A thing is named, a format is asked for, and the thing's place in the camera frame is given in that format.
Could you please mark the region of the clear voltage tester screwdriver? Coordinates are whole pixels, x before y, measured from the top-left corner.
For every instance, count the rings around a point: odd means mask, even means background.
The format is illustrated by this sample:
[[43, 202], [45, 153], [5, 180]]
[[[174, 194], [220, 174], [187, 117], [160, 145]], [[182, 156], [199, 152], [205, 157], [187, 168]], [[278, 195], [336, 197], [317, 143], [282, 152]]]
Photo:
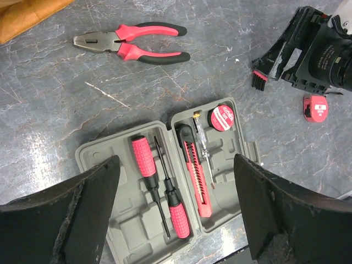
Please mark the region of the clear voltage tester screwdriver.
[[194, 112], [192, 119], [193, 119], [194, 126], [196, 129], [196, 137], [197, 137], [197, 141], [199, 143], [199, 147], [201, 149], [201, 155], [206, 160], [206, 163], [208, 166], [208, 171], [209, 171], [210, 178], [211, 178], [211, 187], [212, 187], [212, 189], [215, 189], [215, 183], [213, 181], [213, 174], [212, 174], [212, 169], [211, 169], [211, 164], [210, 164], [210, 153], [207, 148], [208, 140], [206, 137], [204, 127], [201, 122], [201, 114], [199, 112]]

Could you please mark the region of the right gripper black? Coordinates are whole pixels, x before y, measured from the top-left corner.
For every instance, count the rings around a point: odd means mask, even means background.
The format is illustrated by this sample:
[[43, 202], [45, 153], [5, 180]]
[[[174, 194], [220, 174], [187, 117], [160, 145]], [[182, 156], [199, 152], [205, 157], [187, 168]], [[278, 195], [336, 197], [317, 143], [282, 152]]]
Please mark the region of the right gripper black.
[[[305, 17], [293, 16], [276, 43], [256, 59], [268, 67], [268, 80], [282, 76], [292, 87], [323, 95], [333, 86], [351, 91], [351, 7], [326, 15], [307, 7]], [[283, 73], [294, 49], [295, 65]]]

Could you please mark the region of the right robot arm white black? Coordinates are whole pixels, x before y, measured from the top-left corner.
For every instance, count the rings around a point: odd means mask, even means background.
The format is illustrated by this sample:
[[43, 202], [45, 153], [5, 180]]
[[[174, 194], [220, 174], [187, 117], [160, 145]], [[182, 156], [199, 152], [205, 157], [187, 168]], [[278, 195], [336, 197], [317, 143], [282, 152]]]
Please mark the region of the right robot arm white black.
[[325, 95], [333, 86], [351, 90], [351, 1], [332, 15], [299, 7], [276, 43], [252, 63], [251, 86], [263, 91], [268, 79]]

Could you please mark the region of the long red handled screwdriver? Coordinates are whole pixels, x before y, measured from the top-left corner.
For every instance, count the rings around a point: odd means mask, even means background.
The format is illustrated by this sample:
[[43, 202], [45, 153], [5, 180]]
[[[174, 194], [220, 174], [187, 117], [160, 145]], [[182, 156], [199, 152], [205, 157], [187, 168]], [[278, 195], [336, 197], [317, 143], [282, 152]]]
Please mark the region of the long red handled screwdriver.
[[169, 177], [160, 145], [155, 136], [154, 136], [154, 142], [155, 142], [158, 156], [164, 171], [164, 185], [166, 187], [165, 195], [168, 201], [168, 208], [170, 211], [170, 218], [172, 221], [172, 225], [177, 237], [180, 239], [185, 239], [190, 235], [188, 218], [186, 216], [184, 206], [181, 202], [181, 199], [179, 198], [177, 190], [173, 185], [171, 178]]

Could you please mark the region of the grey plastic tool case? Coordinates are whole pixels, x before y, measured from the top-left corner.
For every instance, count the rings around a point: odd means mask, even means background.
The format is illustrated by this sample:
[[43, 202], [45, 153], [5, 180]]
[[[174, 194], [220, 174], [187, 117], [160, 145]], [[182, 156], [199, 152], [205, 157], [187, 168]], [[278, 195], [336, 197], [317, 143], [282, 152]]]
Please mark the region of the grey plastic tool case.
[[81, 171], [118, 156], [107, 229], [116, 263], [217, 263], [243, 248], [234, 156], [260, 160], [233, 98], [81, 145]]

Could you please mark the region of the red tape measure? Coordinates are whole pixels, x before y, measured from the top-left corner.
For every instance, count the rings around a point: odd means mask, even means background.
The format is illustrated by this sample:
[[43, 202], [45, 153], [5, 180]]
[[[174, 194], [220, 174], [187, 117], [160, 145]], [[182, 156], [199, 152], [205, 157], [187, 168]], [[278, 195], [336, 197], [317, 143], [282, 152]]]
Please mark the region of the red tape measure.
[[306, 95], [303, 99], [303, 114], [310, 123], [322, 123], [328, 116], [327, 99], [320, 95]]

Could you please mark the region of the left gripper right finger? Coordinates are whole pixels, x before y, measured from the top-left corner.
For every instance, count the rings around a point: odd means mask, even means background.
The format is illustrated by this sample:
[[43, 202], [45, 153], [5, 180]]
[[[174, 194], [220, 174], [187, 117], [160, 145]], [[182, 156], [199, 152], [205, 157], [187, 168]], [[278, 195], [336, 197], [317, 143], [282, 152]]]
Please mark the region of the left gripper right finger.
[[258, 263], [351, 263], [351, 200], [336, 199], [234, 157], [251, 258]]

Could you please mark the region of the short red handled screwdriver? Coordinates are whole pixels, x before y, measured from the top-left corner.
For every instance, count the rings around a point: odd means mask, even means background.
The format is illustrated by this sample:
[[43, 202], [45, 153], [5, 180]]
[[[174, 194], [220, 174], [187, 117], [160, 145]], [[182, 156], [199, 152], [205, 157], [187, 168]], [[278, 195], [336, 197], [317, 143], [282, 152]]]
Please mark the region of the short red handled screwdriver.
[[138, 135], [132, 138], [131, 144], [137, 166], [144, 179], [145, 186], [150, 192], [153, 201], [158, 206], [166, 236], [168, 239], [170, 239], [171, 234], [167, 226], [166, 218], [160, 202], [160, 195], [158, 192], [159, 183], [156, 177], [156, 166], [148, 140], [145, 136]]

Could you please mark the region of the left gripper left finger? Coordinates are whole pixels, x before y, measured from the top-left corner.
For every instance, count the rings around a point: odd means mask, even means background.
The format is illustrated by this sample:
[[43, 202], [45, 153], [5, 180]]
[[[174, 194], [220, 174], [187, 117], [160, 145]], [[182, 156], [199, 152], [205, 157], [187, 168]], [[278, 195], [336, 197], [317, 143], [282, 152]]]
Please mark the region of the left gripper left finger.
[[120, 177], [112, 156], [1, 206], [1, 263], [99, 263]]

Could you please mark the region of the hex key set red holder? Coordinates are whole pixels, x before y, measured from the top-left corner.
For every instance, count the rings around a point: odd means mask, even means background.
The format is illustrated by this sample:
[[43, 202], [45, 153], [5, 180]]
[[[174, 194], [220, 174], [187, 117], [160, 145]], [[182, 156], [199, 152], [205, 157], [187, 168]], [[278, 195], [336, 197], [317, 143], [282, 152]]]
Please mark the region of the hex key set red holder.
[[252, 61], [251, 86], [259, 91], [264, 91], [268, 81], [268, 67], [259, 60]]

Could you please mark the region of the red black utility knife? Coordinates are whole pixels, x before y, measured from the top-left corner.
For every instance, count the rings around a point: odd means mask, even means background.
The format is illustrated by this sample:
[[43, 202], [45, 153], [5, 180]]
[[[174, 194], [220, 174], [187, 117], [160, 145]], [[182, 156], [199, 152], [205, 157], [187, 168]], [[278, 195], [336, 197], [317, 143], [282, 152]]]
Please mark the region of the red black utility knife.
[[210, 218], [212, 215], [212, 206], [193, 130], [187, 124], [179, 124], [176, 127], [176, 134], [194, 188], [199, 215], [203, 218]]

